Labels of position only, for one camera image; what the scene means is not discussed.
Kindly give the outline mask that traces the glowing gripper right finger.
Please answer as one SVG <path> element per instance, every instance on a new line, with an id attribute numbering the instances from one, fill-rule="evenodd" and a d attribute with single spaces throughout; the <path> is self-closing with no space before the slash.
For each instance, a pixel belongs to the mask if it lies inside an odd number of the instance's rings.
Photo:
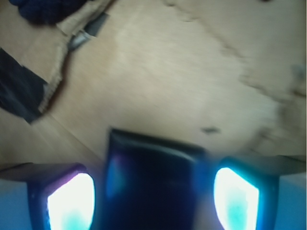
<path id="1" fill-rule="evenodd" d="M 272 230 L 278 175 L 276 157 L 225 157 L 216 170 L 213 198 L 224 230 Z"/>

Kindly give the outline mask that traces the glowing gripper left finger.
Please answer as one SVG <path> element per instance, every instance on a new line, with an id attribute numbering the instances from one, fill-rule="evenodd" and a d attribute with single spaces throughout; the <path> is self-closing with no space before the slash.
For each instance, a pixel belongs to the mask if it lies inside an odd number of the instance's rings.
<path id="1" fill-rule="evenodd" d="M 91 228 L 95 210 L 95 184 L 84 165 L 31 164 L 27 186 L 33 229 Z"/>

